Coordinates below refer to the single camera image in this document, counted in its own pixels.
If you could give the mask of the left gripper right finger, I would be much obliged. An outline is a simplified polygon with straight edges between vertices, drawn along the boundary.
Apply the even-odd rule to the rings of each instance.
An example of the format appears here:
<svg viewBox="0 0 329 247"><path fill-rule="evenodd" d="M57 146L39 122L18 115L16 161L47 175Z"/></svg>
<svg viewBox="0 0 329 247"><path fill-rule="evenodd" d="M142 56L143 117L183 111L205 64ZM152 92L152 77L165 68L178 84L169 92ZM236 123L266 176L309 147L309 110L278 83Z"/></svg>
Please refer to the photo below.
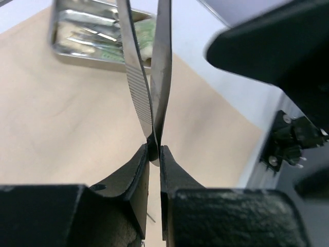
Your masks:
<svg viewBox="0 0 329 247"><path fill-rule="evenodd" d="M268 189L205 188L160 149L162 238L167 246L308 246L293 201Z"/></svg>

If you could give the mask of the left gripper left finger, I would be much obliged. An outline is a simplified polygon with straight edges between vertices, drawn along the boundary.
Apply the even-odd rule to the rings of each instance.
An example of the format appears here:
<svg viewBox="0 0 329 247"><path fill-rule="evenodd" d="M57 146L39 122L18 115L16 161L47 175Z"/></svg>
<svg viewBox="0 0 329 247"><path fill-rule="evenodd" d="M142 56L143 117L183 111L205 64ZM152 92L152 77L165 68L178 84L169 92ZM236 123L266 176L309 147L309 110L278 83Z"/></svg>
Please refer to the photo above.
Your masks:
<svg viewBox="0 0 329 247"><path fill-rule="evenodd" d="M2 185L1 246L140 246L148 185L146 145L90 187Z"/></svg>

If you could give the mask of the beige surgical wrap cloth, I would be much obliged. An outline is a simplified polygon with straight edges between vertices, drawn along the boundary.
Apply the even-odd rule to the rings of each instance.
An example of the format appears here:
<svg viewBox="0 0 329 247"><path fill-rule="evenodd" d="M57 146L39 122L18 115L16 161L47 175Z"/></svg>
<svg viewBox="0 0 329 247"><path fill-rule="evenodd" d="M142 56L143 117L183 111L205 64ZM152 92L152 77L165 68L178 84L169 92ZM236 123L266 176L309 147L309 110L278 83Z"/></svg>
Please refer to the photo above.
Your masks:
<svg viewBox="0 0 329 247"><path fill-rule="evenodd" d="M1 34L1 183L95 183L145 142L120 72L61 63L50 11ZM162 143L209 187L238 184L261 130L179 57Z"/></svg>

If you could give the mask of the long straight metal forceps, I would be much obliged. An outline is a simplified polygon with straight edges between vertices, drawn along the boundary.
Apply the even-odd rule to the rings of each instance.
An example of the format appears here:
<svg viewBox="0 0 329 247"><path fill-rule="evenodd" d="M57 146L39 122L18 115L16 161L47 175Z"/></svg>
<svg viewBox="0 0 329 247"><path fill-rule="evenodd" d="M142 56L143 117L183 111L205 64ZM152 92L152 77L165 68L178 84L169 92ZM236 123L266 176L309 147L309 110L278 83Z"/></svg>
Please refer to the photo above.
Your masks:
<svg viewBox="0 0 329 247"><path fill-rule="evenodd" d="M172 2L158 1L149 78L141 59L130 1L117 1L117 9L131 98L147 140L149 160L158 167L172 80Z"/></svg>

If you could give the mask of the metal instrument tray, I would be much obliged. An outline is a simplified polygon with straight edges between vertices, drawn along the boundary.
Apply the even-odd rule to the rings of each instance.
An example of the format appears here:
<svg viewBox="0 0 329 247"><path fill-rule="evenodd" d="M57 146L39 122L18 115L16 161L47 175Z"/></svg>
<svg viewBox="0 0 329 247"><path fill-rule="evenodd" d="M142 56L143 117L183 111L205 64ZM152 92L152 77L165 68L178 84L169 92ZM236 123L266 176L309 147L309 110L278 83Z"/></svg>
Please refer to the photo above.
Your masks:
<svg viewBox="0 0 329 247"><path fill-rule="evenodd" d="M53 1L48 40L63 63L125 71L115 1Z"/></svg>

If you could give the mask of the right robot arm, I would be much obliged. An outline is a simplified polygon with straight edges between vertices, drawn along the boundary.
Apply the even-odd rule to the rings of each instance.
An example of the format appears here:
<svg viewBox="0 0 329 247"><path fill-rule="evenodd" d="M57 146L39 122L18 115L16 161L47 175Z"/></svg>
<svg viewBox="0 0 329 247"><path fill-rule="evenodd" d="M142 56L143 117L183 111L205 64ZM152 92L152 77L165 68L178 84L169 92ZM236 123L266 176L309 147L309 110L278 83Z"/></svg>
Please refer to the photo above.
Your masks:
<svg viewBox="0 0 329 247"><path fill-rule="evenodd" d="M279 87L328 130L328 1L292 1L219 34L214 67Z"/></svg>

